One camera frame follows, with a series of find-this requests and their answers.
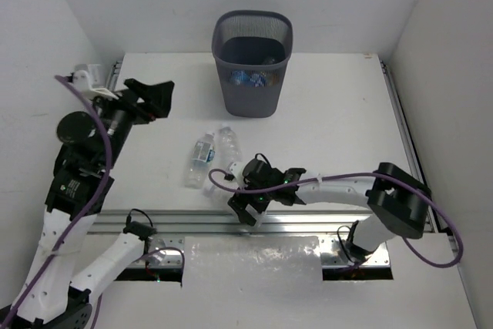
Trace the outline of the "clear crinkled water bottle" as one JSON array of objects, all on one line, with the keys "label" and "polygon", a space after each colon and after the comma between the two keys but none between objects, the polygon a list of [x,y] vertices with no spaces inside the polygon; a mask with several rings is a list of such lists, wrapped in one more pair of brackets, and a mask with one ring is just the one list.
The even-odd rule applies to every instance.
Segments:
[{"label": "clear crinkled water bottle", "polygon": [[223,124],[218,133],[221,166],[227,169],[231,163],[242,162],[243,154],[240,149],[240,142],[231,126]]}]

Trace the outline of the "blue label water bottle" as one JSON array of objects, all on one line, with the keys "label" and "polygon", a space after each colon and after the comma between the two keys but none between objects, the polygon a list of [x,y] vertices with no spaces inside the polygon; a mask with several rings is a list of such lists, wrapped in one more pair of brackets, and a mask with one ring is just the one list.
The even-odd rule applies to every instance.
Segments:
[{"label": "blue label water bottle", "polygon": [[[275,65],[282,60],[278,55],[259,56],[250,61],[254,65]],[[259,70],[259,69],[231,69],[227,74],[227,81],[235,86],[249,87],[268,87],[275,86],[278,83],[276,69]]]}]

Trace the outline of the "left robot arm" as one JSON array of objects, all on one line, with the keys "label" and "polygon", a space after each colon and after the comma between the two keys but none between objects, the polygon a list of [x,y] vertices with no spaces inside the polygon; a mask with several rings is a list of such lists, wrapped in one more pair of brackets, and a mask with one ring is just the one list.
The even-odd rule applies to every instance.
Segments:
[{"label": "left robot arm", "polygon": [[83,93],[72,77],[59,81],[84,108],[57,126],[62,145],[45,199],[41,236],[22,290],[1,311],[3,328],[93,327],[103,292],[131,263],[145,257],[156,233],[150,225],[128,220],[105,252],[75,271],[131,129],[169,115],[174,83],[127,79],[117,92]]}]

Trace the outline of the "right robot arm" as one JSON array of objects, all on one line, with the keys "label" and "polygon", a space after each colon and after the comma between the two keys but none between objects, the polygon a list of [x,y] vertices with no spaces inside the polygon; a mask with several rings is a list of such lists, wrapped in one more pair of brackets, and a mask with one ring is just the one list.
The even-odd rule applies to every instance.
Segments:
[{"label": "right robot arm", "polygon": [[338,176],[334,180],[304,168],[282,172],[265,159],[231,163],[228,180],[239,189],[228,205],[238,220],[255,226],[270,202],[284,206],[338,203],[365,207],[371,215],[353,222],[347,238],[339,242],[352,264],[362,264],[383,243],[394,237],[418,240],[424,233],[431,191],[393,163],[380,163],[369,175]]}]

